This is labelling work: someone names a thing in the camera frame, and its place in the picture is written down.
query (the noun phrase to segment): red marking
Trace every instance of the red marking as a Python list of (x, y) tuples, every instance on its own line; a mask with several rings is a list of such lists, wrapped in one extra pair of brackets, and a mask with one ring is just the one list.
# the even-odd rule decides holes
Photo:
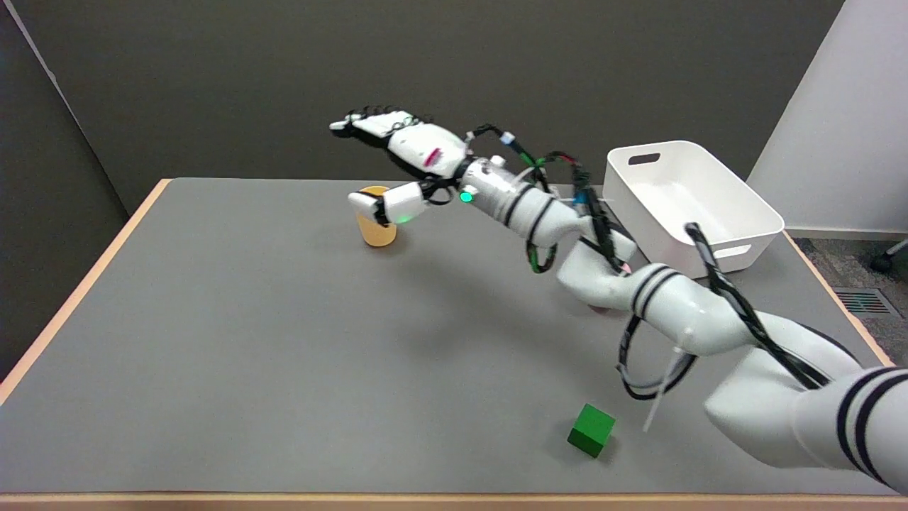
[(429, 157), (422, 163), (422, 166), (433, 166), (439, 161), (439, 158), (441, 158), (441, 149), (436, 147), (434, 151), (429, 153)]

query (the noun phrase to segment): orange cup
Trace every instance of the orange cup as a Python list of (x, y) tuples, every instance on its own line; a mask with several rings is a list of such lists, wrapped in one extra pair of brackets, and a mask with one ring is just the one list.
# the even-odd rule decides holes
[[(360, 190), (374, 195), (381, 195), (388, 191), (387, 186), (366, 186)], [(397, 237), (397, 226), (392, 224), (387, 227), (376, 224), (369, 218), (359, 213), (356, 214), (356, 223), (360, 226), (362, 239), (370, 246), (387, 246), (390, 245), (394, 238)]]

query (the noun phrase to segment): chair wheel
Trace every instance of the chair wheel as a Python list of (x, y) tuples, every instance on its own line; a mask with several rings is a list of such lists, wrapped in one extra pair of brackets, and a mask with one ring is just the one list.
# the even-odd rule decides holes
[(870, 267), (874, 271), (886, 273), (889, 270), (893, 269), (893, 258), (888, 254), (878, 255), (877, 257), (873, 258), (873, 261), (870, 262)]

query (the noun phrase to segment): green wooden block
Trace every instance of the green wooden block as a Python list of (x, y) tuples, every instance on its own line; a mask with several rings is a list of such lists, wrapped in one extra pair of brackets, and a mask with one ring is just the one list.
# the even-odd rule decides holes
[(606, 446), (614, 426), (615, 419), (612, 416), (592, 405), (584, 405), (567, 441), (588, 455), (597, 457)]

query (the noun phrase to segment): table surface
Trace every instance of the table surface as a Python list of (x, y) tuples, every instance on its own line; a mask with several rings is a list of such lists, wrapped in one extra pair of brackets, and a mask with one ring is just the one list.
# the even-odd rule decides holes
[[(0, 407), (0, 493), (892, 494), (714, 429), (702, 403), (744, 350), (643, 433), (614, 369), (627, 315), (534, 275), (468, 205), (366, 247), (345, 195), (371, 184), (172, 181)], [(732, 280), (879, 365), (784, 236)], [(642, 327), (632, 369), (669, 351)], [(585, 403), (617, 419), (599, 459), (566, 440)]]

